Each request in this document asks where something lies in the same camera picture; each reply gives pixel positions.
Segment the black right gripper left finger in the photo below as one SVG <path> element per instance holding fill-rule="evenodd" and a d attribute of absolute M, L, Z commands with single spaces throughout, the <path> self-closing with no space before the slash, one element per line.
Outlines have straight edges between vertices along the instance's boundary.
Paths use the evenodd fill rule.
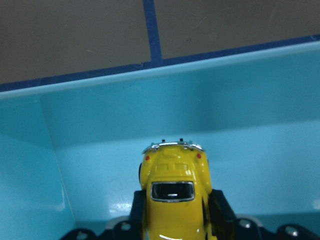
<path fill-rule="evenodd" d="M 146 239 L 146 190 L 134 192 L 133 202 L 129 214 L 129 221 L 136 231 L 136 239 Z"/>

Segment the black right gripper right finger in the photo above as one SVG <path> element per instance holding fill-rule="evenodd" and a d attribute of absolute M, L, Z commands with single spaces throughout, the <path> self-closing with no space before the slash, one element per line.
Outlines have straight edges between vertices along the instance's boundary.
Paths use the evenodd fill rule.
<path fill-rule="evenodd" d="M 208 207 L 212 233 L 218 240 L 233 240 L 237 218 L 222 190 L 211 191 Z"/>

